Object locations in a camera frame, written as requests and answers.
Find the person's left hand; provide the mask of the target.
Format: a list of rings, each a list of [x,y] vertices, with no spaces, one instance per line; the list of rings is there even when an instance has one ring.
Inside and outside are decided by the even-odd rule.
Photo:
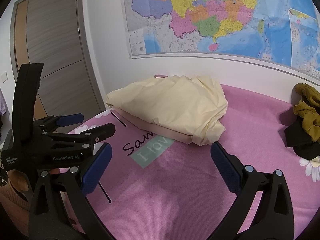
[[[11,170],[11,171],[8,171],[8,177],[12,187],[16,191],[20,193],[24,193],[29,190],[28,181],[25,174],[16,170]]]

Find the orange sleeved left forearm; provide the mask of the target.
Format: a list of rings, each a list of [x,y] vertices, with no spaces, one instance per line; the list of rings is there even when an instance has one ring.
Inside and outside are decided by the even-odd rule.
[[[1,186],[1,204],[18,230],[29,236],[29,203],[21,198],[13,188],[11,181]]]

